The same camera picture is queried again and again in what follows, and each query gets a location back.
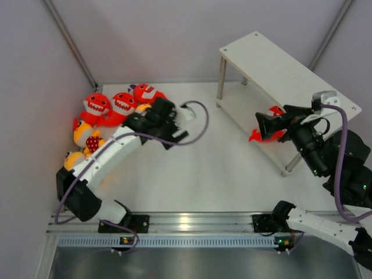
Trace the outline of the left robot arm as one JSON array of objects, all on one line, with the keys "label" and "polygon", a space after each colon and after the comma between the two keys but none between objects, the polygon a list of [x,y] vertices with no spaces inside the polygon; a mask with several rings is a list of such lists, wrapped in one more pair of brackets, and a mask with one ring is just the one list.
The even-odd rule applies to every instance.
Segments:
[{"label": "left robot arm", "polygon": [[96,218],[111,222],[118,232],[127,231],[131,227],[128,207],[119,201],[103,201],[95,190],[112,169],[147,140],[159,138],[165,149],[179,143],[188,136],[185,126],[195,117],[186,104],[176,106],[164,98],[156,99],[144,114],[132,113],[90,157],[71,170],[63,167],[57,172],[60,204],[82,222]]}]

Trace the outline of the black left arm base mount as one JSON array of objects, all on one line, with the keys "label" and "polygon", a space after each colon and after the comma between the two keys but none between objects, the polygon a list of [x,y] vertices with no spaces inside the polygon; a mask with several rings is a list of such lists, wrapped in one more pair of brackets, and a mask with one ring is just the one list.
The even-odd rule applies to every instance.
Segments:
[{"label": "black left arm base mount", "polygon": [[146,234],[149,229],[150,216],[147,214],[132,214],[126,216],[123,221],[118,224],[110,221],[100,221],[98,226],[98,232],[103,234],[114,234],[114,233],[126,233],[127,231],[122,230],[120,227],[125,227],[135,233]]}]

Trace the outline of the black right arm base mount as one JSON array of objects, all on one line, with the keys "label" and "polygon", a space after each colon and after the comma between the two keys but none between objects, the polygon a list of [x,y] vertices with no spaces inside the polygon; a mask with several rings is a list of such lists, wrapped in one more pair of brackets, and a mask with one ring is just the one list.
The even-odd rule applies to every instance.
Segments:
[{"label": "black right arm base mount", "polygon": [[252,215],[253,230],[255,233],[273,235],[275,233],[290,233],[287,223],[271,214]]}]

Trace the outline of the red shark plush back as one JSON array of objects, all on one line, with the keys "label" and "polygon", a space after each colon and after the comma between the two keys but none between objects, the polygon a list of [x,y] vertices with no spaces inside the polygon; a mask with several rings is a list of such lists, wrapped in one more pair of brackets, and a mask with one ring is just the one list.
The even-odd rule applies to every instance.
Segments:
[{"label": "red shark plush back", "polygon": [[158,98],[167,99],[163,92],[154,89],[149,84],[130,84],[129,89],[139,104],[148,103],[152,105]]}]

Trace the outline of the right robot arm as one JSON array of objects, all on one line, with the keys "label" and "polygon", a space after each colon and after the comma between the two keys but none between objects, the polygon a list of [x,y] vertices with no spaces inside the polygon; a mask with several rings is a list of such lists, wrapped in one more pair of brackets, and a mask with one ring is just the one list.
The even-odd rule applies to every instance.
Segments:
[{"label": "right robot arm", "polygon": [[[315,126],[322,112],[341,115],[341,130],[324,139]],[[371,149],[348,129],[346,112],[330,104],[303,108],[286,105],[284,113],[255,114],[263,139],[285,133],[279,142],[292,142],[316,177],[325,177],[323,187],[334,197],[343,225],[308,213],[291,202],[279,201],[270,214],[276,232],[308,233],[351,255],[358,264],[371,269],[371,170],[364,164]]]}]

